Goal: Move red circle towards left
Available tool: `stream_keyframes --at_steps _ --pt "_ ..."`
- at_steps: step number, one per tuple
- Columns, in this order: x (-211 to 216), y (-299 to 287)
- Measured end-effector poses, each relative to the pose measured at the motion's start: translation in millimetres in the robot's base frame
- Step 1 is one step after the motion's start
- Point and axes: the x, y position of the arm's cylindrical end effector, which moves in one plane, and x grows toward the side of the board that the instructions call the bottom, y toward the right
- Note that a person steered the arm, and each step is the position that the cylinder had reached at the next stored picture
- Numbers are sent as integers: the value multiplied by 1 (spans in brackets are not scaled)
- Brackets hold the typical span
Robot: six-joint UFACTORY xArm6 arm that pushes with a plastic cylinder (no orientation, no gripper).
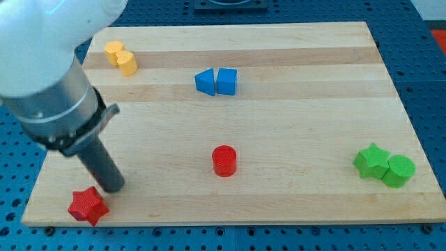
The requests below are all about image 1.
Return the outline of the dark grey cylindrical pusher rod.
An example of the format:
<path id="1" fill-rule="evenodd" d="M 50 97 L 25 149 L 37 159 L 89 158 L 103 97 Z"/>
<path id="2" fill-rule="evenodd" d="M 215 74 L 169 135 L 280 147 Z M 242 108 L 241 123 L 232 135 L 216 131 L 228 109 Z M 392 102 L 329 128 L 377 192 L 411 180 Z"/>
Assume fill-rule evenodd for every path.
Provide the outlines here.
<path id="1" fill-rule="evenodd" d="M 77 157 L 105 192 L 115 193 L 123 188 L 125 179 L 98 137 L 79 151 Z"/>

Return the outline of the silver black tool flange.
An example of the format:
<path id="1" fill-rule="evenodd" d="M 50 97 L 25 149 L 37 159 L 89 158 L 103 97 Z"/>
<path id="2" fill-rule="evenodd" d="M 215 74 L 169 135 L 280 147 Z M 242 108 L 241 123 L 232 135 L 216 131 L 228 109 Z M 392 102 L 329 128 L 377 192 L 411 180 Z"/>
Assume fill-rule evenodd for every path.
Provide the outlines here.
<path id="1" fill-rule="evenodd" d="M 99 134 L 120 112 L 117 104 L 105 104 L 77 58 L 67 73 L 49 87 L 18 98 L 2 96 L 1 100 L 33 141 L 65 156 L 82 151 L 105 155 L 107 150 Z"/>

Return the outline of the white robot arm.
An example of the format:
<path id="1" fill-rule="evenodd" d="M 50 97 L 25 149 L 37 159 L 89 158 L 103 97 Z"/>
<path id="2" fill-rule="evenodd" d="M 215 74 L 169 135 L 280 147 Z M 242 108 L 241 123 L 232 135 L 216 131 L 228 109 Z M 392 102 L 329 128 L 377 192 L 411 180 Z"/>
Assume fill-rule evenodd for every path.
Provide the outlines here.
<path id="1" fill-rule="evenodd" d="M 1 102 L 44 149 L 77 156 L 108 193 L 123 175 L 100 141 L 118 113 L 106 105 L 75 49 L 112 24 L 126 0 L 1 2 Z"/>

